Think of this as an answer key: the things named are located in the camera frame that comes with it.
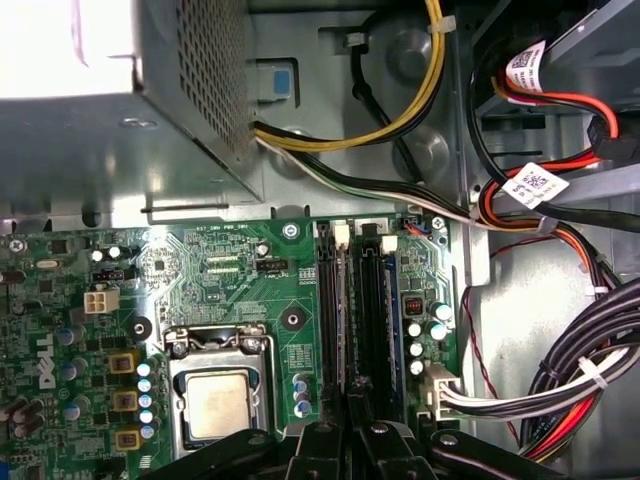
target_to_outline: barcode sticker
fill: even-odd
[[[531,162],[509,179],[502,189],[525,207],[534,209],[541,202],[552,200],[568,186],[566,180]]]
[[[546,45],[547,41],[542,40],[513,57],[507,64],[507,78],[520,88],[533,92],[542,92],[540,64],[542,63],[542,55]],[[509,99],[509,102],[518,105],[534,105],[534,103],[519,102],[512,99]]]

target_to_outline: cable tie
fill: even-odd
[[[474,222],[480,220],[480,209],[477,206],[471,209],[471,211],[469,212],[469,218]]]
[[[547,236],[558,228],[558,220],[551,217],[542,217],[538,222],[536,233],[538,235]]]
[[[366,32],[351,32],[347,33],[344,39],[344,46],[346,48],[361,47],[362,45],[369,45],[369,36]]]
[[[427,32],[429,33],[450,33],[456,29],[456,17],[455,15],[447,15],[442,17],[440,21],[433,25],[429,25]]]
[[[580,370],[582,370],[585,375],[592,377],[592,380],[596,382],[596,385],[598,385],[602,390],[609,386],[603,376],[600,375],[598,367],[596,367],[595,363],[593,363],[591,360],[585,357],[580,357],[580,359],[578,360],[578,365],[580,366]]]
[[[557,380],[558,382],[560,381],[560,373],[551,368],[544,360],[541,361],[538,366],[540,367],[540,370],[549,375],[551,378]]]
[[[603,285],[589,285],[585,290],[587,297],[595,297],[596,295],[609,293],[609,287]]]

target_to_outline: dell logo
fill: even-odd
[[[40,372],[40,390],[51,390],[56,388],[56,377],[53,369],[56,364],[53,362],[53,335],[48,334],[46,338],[37,340],[38,347],[38,371]]]

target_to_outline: motherboard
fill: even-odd
[[[432,220],[1,238],[0,474],[139,478],[242,429],[282,437],[354,379],[377,418],[414,423],[425,369],[458,373]]]

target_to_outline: power supply vent grille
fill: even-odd
[[[177,0],[180,87],[237,157],[251,140],[245,0]]]

